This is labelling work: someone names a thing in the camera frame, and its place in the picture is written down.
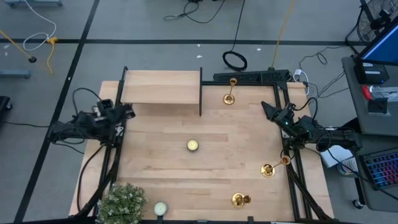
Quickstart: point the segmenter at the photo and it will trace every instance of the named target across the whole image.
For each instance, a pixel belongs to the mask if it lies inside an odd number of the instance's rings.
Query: desk
[[[118,82],[103,82],[102,99],[115,99]],[[289,83],[290,101],[306,102],[304,86]],[[260,102],[275,103],[272,87],[236,86],[235,103],[225,105],[229,86],[203,86],[202,116],[196,105],[134,104],[136,117],[127,121],[117,182],[143,187],[149,199],[144,219],[154,220],[154,204],[165,201],[166,220],[293,221],[287,173],[283,166],[264,178],[260,167],[280,160],[279,128],[266,119]],[[309,114],[308,108],[296,118]],[[186,149],[189,139],[199,150]],[[82,165],[99,148],[88,141]],[[81,185],[86,203],[98,186],[102,150],[87,165]],[[319,156],[302,151],[307,189],[325,213],[333,216]],[[248,194],[252,202],[243,209],[231,204],[234,193]],[[300,192],[299,204],[302,205]],[[76,193],[70,214],[76,214]]]
[[[354,60],[351,57],[341,59],[343,69],[346,73],[347,83],[353,98],[356,115],[358,117],[361,131],[364,134],[378,134],[383,136],[398,136],[398,103],[388,103],[391,116],[384,114],[375,115],[368,113],[368,101],[362,93],[362,85],[358,83],[354,71]],[[390,79],[381,86],[398,86],[398,67],[386,66]]]
[[[358,156],[372,153],[376,150],[380,151],[383,149],[390,149],[398,147],[398,139],[395,137],[388,136],[371,136],[363,134],[361,136],[363,148],[355,154],[356,163],[358,165],[359,174],[365,178],[364,169],[362,163],[359,161]],[[361,190],[364,196],[365,204],[372,210],[380,210],[387,212],[398,212],[398,202],[380,191],[373,189],[372,185],[366,183],[362,179],[359,179],[361,184]],[[398,196],[398,187],[392,187],[386,189],[392,195]]]

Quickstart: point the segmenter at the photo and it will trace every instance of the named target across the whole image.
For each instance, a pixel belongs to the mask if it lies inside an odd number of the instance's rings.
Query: red object
[[[368,87],[366,85],[362,86],[362,93],[363,93],[363,95],[365,96],[365,98],[367,100],[371,100],[372,99],[372,94],[371,94],[371,92],[369,91],[369,89],[368,89]]]

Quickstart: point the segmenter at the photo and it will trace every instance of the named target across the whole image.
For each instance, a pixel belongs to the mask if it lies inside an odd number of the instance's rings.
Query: gray floor
[[[63,8],[36,7],[43,16],[57,23],[56,36],[61,39],[79,39],[90,13],[93,0],[64,1]],[[289,0],[246,1],[239,39],[276,40]],[[196,24],[187,19],[164,22],[169,14],[179,14],[183,0],[101,0],[88,34],[89,39],[232,39],[238,20],[241,1],[227,0],[224,8],[209,24]],[[205,0],[195,17],[205,20],[213,14],[220,2]],[[308,0],[297,1],[287,24],[284,40],[341,41],[352,28],[358,16],[359,1]],[[51,24],[40,20],[28,8],[10,9],[0,2],[0,27],[12,38],[26,38],[34,32],[51,32]],[[55,75],[30,64],[13,46],[0,44],[2,69],[30,69],[31,79],[0,80],[0,95],[12,98],[14,109],[7,120],[21,123],[48,124],[68,73],[77,44],[57,44],[52,59]],[[311,55],[325,46],[283,45],[275,68],[294,72],[305,55]],[[221,54],[230,45],[112,45],[86,44],[76,68],[60,120],[68,121],[73,114],[70,93],[78,87],[99,91],[103,80],[118,80],[123,66],[148,70],[196,70],[203,67],[204,80],[214,73],[230,72]],[[271,65],[275,46],[237,45],[248,70],[265,70]],[[32,52],[45,62],[50,46]],[[341,71],[340,58],[351,55],[349,48],[327,50],[328,65],[316,58],[303,62],[310,82],[320,88]],[[336,82],[328,92],[346,88],[345,78]],[[78,94],[78,107],[88,110],[95,99],[90,94]],[[325,126],[339,126],[355,117],[348,91],[320,100],[318,120]],[[21,201],[34,162],[42,145],[45,129],[5,124],[0,131],[0,223],[12,222]],[[77,149],[84,151],[85,145]],[[25,221],[63,218],[68,215],[82,156],[64,147],[51,146],[43,170],[34,190]],[[335,169],[325,170],[335,217],[346,222],[397,223],[398,214],[374,212],[351,206],[356,199],[354,181],[339,175]]]

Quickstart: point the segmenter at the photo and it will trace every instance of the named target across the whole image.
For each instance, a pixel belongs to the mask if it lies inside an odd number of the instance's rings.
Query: keyboard
[[[359,160],[370,181],[379,189],[398,185],[398,148],[364,155]]]
[[[227,82],[231,78],[236,78],[239,82],[244,83],[273,83],[286,82],[290,78],[288,70],[269,70],[258,72],[232,72],[232,73],[215,73],[214,81]]]

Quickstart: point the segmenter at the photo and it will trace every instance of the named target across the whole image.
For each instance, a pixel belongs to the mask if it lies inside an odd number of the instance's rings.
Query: fan
[[[362,5],[356,26],[359,40],[372,41],[397,15],[398,0],[370,0]]]

